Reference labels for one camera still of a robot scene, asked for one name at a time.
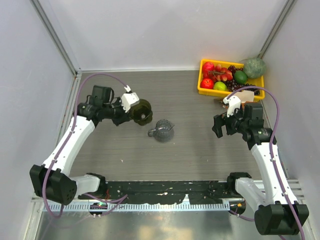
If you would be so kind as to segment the green glass coffee dripper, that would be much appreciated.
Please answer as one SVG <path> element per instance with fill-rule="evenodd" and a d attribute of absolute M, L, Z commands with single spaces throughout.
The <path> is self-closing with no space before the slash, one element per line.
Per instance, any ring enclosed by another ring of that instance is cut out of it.
<path fill-rule="evenodd" d="M 131 107 L 129 115 L 136 124 L 145 126 L 153 120 L 151 104 L 145 99 L 140 99 L 137 105 Z"/>

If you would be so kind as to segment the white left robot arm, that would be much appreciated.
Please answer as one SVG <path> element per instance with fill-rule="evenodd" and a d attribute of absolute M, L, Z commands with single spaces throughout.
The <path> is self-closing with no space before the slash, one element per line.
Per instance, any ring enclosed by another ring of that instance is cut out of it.
<path fill-rule="evenodd" d="M 111 119 L 118 126 L 130 121 L 130 111 L 140 99 L 128 85 L 124 89 L 121 97 L 114 97 L 112 88 L 95 85 L 86 102 L 77 105 L 67 131 L 52 154 L 42 165 L 33 165 L 29 171 L 38 197 L 67 206 L 80 195 L 91 194 L 96 199 L 106 195 L 108 185 L 104 176 L 96 173 L 69 175 L 81 147 L 99 122 Z"/>

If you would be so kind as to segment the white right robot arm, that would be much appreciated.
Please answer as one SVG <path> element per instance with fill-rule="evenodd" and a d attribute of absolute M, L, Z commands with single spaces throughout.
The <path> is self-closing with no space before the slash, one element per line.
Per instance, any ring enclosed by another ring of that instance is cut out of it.
<path fill-rule="evenodd" d="M 261 191 L 245 172 L 233 172 L 228 177 L 227 193 L 241 195 L 254 211 L 254 223 L 261 235 L 298 235 L 309 216 L 305 204 L 299 204 L 293 194 L 278 156 L 272 129 L 264 127 L 263 107 L 259 103 L 246 103 L 235 108 L 232 115 L 222 113 L 213 118 L 212 130 L 218 138 L 239 133 L 255 158 L 262 178 Z"/>

